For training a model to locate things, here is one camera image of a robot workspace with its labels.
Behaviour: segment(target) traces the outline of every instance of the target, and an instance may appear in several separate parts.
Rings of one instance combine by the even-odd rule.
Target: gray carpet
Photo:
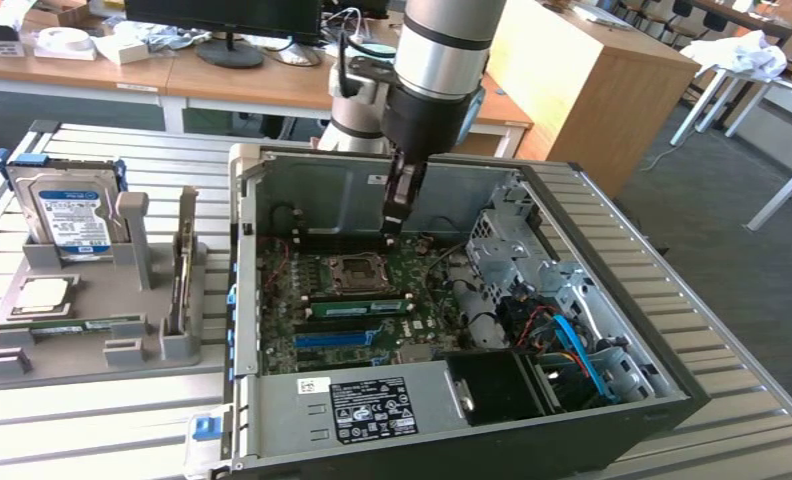
[[[648,158],[668,148],[687,111],[677,108]],[[36,118],[160,129],[158,108],[0,93],[0,147],[16,146]],[[256,136],[244,122],[201,112],[198,132]],[[301,122],[293,139],[316,134]],[[792,204],[748,233],[748,221],[785,181],[783,174],[736,141],[695,135],[651,173],[636,172],[620,202],[667,259],[716,311],[752,354],[792,395]]]
[[[677,108],[643,165],[669,148]],[[719,132],[695,134],[619,196],[665,259],[792,396],[792,202],[756,233],[741,224],[787,177]]]

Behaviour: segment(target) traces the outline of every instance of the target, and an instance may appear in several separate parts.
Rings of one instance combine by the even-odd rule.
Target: computer monitor
[[[316,43],[321,0],[126,0],[126,19],[226,32],[224,41],[197,46],[197,55],[213,65],[250,68],[262,63],[262,55],[233,43],[233,33]]]

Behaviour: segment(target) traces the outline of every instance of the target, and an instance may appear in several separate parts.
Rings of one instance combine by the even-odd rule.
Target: cpu socket
[[[385,261],[376,254],[337,255],[328,260],[330,280],[338,293],[389,290]]]

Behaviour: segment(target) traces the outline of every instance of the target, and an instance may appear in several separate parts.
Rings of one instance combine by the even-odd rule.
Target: sticker
[[[81,333],[81,327],[72,326],[72,327],[33,328],[32,333],[34,335],[57,335],[58,333]]]
[[[401,308],[401,302],[396,303],[373,303],[369,305],[369,309],[373,311],[384,311],[384,310],[398,310]]]
[[[386,175],[369,175],[366,185],[386,185]]]
[[[330,377],[298,378],[298,395],[308,393],[326,393]]]
[[[100,194],[90,191],[45,190],[40,204],[54,244],[69,253],[101,253],[112,245],[105,220],[96,213]]]
[[[332,384],[330,405],[345,445],[420,433],[404,377]]]
[[[120,323],[124,319],[114,319],[114,320],[92,320],[85,322],[85,328],[88,330],[106,330],[112,328],[112,323]]]
[[[325,315],[362,315],[366,313],[365,308],[332,308],[325,310]]]
[[[158,88],[148,87],[146,85],[136,85],[133,83],[118,83],[117,88],[122,88],[124,90],[137,90],[140,92],[157,92]]]

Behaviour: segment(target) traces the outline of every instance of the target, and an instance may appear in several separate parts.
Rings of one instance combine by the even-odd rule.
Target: blue hard drive label
[[[92,191],[44,190],[38,197],[49,233],[58,248],[82,255],[108,251],[112,242],[102,218],[100,194]]]

